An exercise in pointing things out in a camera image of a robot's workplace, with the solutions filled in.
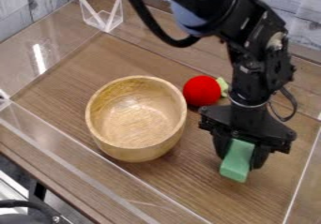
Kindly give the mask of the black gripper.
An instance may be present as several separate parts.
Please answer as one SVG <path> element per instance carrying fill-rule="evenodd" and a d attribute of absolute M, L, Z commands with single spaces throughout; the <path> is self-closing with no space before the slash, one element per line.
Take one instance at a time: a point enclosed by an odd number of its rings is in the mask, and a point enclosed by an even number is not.
<path fill-rule="evenodd" d="M 230 150 L 232 139 L 256 145 L 251 157 L 253 170 L 263 168 L 271 152 L 291 152 L 296 132 L 272 117 L 267 106 L 210 105 L 198 111 L 200 128 L 212 134 L 216 154 L 221 159 Z"/>

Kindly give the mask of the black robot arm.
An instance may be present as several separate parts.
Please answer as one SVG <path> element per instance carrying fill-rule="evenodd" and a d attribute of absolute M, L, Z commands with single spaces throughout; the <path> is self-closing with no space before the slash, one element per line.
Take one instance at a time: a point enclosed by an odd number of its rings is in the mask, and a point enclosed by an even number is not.
<path fill-rule="evenodd" d="M 180 27 L 196 37 L 216 36 L 228 44 L 232 65 L 230 104 L 201 111 L 200 127 L 210 132 L 216 153 L 225 157 L 234 139 L 255 145 L 251 168 L 269 155 L 288 153 L 296 132 L 273 117 L 268 105 L 293 81 L 287 23 L 261 0 L 170 0 Z"/>

